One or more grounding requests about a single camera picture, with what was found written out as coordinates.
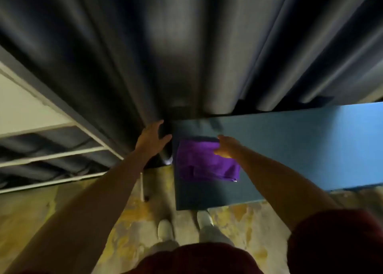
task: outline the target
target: purple fabric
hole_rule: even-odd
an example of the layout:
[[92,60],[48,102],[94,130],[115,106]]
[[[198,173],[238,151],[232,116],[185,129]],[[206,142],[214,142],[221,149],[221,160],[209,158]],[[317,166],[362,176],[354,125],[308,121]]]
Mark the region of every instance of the purple fabric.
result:
[[215,155],[218,142],[181,140],[177,149],[177,168],[187,180],[239,179],[239,164],[234,159]]

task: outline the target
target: shoe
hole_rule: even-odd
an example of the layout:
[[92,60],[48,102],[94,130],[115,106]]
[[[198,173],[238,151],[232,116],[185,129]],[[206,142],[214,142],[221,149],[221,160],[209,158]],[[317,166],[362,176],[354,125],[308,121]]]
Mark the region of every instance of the shoe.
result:
[[168,220],[162,220],[158,224],[157,236],[160,242],[174,241],[173,226]]
[[199,229],[202,229],[206,226],[213,226],[213,219],[211,218],[207,210],[199,210],[197,212],[197,222]]

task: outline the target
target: blue table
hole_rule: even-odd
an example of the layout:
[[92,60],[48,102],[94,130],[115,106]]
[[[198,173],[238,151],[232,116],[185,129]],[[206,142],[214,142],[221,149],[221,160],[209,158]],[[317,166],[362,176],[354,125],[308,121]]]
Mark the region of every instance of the blue table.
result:
[[383,183],[383,103],[183,120],[172,126],[177,210],[263,199],[242,170],[238,182],[180,178],[179,140],[220,133],[295,169],[323,190]]

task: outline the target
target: person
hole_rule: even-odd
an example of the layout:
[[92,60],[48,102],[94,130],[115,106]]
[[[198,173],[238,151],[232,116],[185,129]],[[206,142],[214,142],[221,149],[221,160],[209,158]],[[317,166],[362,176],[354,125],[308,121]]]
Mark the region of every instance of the person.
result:
[[[145,128],[132,153],[56,212],[5,273],[91,273],[140,172],[172,138],[159,139],[162,123]],[[341,209],[296,171],[234,138],[218,139],[215,153],[241,165],[292,231],[287,252],[291,274],[382,272],[383,234],[367,212]],[[198,223],[200,243],[179,246],[170,222],[161,221],[160,243],[128,273],[261,273],[251,255],[213,225],[208,212],[198,213]]]

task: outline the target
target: light-colored pants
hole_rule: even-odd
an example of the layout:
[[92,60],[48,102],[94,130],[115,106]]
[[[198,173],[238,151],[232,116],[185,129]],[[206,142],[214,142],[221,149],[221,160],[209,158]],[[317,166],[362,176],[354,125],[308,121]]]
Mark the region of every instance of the light-colored pants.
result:
[[[226,237],[223,233],[221,233],[219,228],[217,228],[216,226],[203,227],[199,232],[199,242],[200,243],[207,243],[207,242],[226,243],[234,247],[233,242],[228,237]],[[157,252],[173,251],[179,246],[180,246],[179,243],[177,243],[176,241],[165,241],[165,242],[157,243],[149,248],[148,252],[145,253],[144,257],[142,257],[141,260]]]

